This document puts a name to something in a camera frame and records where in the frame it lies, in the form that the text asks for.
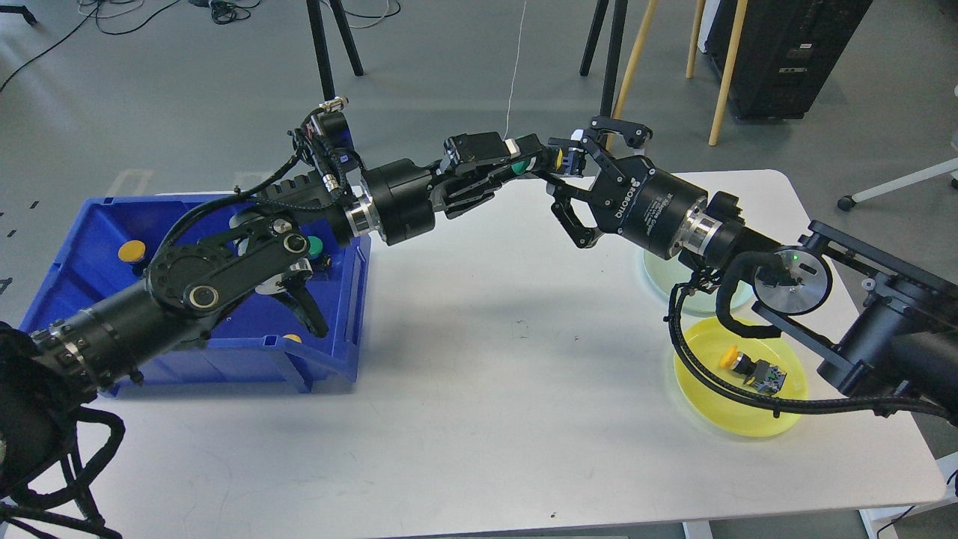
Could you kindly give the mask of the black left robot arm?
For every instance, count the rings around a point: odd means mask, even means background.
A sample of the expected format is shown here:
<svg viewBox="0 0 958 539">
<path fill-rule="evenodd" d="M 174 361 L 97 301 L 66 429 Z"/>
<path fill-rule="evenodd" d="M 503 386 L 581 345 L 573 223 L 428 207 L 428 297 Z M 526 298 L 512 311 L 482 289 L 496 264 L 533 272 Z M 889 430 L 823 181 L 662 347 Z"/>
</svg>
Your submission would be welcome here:
<svg viewBox="0 0 958 539">
<path fill-rule="evenodd" d="M 34 333 L 2 325 L 2 522 L 46 536 L 35 523 L 116 538 L 91 484 L 116 455 L 122 419 L 93 409 L 100 390 L 175 348 L 205 344 L 257 287 L 308 333 L 329 327 L 308 292 L 304 227 L 324 219 L 346 245 L 373 232 L 389 245 L 425 233 L 491 199 L 507 181 L 554 173 L 561 150 L 534 134 L 459 134 L 442 158 L 367 168 L 333 97 L 291 130 L 292 156 L 250 189 L 205 202 L 178 219 L 134 284 Z"/>
</svg>

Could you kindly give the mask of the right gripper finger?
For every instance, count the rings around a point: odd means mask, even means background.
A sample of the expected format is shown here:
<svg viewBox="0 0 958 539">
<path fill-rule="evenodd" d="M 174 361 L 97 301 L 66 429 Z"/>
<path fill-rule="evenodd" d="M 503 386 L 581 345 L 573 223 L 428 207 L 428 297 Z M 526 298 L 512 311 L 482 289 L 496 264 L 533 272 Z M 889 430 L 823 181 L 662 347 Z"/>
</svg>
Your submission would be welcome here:
<svg viewBox="0 0 958 539">
<path fill-rule="evenodd" d="M 593 248 L 603 232 L 599 228 L 588 228 L 582 224 L 572 204 L 573 199 L 582 202 L 592 201 L 592 193 L 551 175 L 550 195 L 553 198 L 551 206 L 553 215 L 574 245 L 579 249 Z"/>
<path fill-rule="evenodd" d="M 641 123 L 595 116 L 586 127 L 550 138 L 550 188 L 642 187 L 653 178 L 644 147 L 653 137 Z"/>
</svg>

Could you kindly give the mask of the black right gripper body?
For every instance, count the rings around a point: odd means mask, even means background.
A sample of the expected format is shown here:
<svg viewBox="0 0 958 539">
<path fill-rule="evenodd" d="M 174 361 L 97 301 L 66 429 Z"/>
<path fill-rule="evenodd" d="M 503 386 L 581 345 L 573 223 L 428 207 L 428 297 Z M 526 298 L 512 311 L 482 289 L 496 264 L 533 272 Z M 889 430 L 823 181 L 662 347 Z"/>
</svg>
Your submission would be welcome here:
<svg viewBox="0 0 958 539">
<path fill-rule="evenodd" d="M 591 210 L 605 234 L 616 234 L 670 259 L 680 252 L 688 215 L 704 207 L 707 191 L 663 171 L 645 156 L 615 161 L 620 174 L 602 171 L 591 187 Z"/>
</svg>

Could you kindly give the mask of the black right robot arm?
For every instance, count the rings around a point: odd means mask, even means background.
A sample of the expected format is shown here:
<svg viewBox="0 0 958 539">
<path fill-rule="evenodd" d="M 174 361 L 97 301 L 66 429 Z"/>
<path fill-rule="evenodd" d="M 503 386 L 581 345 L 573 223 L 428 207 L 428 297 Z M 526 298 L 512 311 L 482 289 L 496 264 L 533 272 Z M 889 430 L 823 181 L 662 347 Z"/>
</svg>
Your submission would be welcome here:
<svg viewBox="0 0 958 539">
<path fill-rule="evenodd" d="M 674 285 L 666 322 L 677 358 L 717 395 L 773 414 L 869 410 L 956 423 L 956 286 L 813 221 L 796 243 L 749 228 L 738 198 L 709 194 L 643 156 L 644 125 L 595 117 L 579 137 L 549 140 L 529 171 L 548 185 L 555 218 L 579 248 L 614 235 L 690 276 Z M 715 315 L 743 340 L 786 335 L 820 359 L 839 397 L 797 400 L 724 381 L 692 352 L 681 308 L 715 297 Z"/>
</svg>

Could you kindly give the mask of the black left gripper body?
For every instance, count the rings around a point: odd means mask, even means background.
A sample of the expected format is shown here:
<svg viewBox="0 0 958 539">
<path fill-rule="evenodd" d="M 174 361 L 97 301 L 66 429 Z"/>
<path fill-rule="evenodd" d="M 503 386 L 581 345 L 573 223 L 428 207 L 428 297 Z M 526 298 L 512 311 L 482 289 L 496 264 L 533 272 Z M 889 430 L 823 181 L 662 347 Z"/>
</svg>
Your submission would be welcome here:
<svg viewBox="0 0 958 539">
<path fill-rule="evenodd" d="M 491 170 L 487 175 L 471 173 L 465 177 L 505 177 L 516 175 L 509 167 Z M 420 236 L 435 228 L 436 215 L 442 212 L 444 183 L 455 175 L 442 173 L 442 160 L 418 166 L 409 158 L 361 172 L 361 217 L 363 232 L 379 233 L 388 246 Z"/>
</svg>

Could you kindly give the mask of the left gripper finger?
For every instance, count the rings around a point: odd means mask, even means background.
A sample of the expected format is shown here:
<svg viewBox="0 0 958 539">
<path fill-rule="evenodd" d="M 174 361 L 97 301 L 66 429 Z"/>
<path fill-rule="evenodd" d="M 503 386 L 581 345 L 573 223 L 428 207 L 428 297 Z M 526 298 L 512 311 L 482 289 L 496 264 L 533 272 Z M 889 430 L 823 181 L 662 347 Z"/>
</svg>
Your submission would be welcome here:
<svg viewBox="0 0 958 539">
<path fill-rule="evenodd" d="M 537 134 L 503 139 L 497 132 L 458 134 L 442 145 L 442 173 L 465 177 L 471 173 L 487 175 L 491 170 L 509 167 L 523 156 L 548 147 Z"/>
<path fill-rule="evenodd" d="M 455 219 L 485 204 L 509 181 L 510 178 L 505 177 L 459 177 L 448 180 L 442 185 L 442 212 L 446 218 Z"/>
</svg>

